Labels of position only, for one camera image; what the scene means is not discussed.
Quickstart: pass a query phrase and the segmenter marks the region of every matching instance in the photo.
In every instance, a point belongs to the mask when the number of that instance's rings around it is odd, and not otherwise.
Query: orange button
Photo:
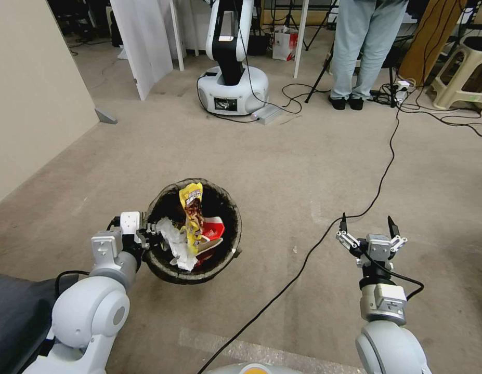
[[[267,372],[264,369],[251,368],[248,371],[245,371],[244,374],[267,374]]]

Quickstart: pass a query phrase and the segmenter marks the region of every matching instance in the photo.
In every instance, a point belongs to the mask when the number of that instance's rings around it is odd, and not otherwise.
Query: light blue jeans
[[[331,98],[367,98],[390,51],[407,0],[340,0],[332,72]],[[355,87],[351,86],[357,58],[363,46],[360,71]]]

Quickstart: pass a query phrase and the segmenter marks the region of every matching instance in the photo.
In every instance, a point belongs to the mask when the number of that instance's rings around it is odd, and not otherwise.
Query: trash can
[[[163,237],[150,238],[150,248],[144,255],[149,269],[164,281],[176,284],[198,284],[207,282],[221,272],[239,254],[241,240],[241,216],[237,205],[223,188],[205,179],[192,178],[170,184],[165,187],[149,206],[144,224],[157,223],[164,217],[175,222],[185,222],[185,212],[180,204],[178,191],[191,183],[203,184],[202,212],[204,217],[220,217],[225,225],[224,239],[211,258],[196,266],[192,271],[179,269],[171,265],[173,255],[170,250],[163,250]]]

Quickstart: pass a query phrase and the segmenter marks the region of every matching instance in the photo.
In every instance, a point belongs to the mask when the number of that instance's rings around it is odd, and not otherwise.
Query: tape on floor
[[[227,340],[225,337],[207,332],[182,328],[178,337],[178,345],[215,353]],[[234,340],[223,350],[222,355],[240,362],[286,366],[304,374],[366,374],[363,369],[353,366],[302,356],[241,340]]]

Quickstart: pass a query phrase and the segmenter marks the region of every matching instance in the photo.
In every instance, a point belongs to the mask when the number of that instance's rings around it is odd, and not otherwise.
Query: red and white bag
[[[291,61],[294,58],[297,42],[298,30],[289,29],[286,26],[277,27],[272,47],[272,58]]]

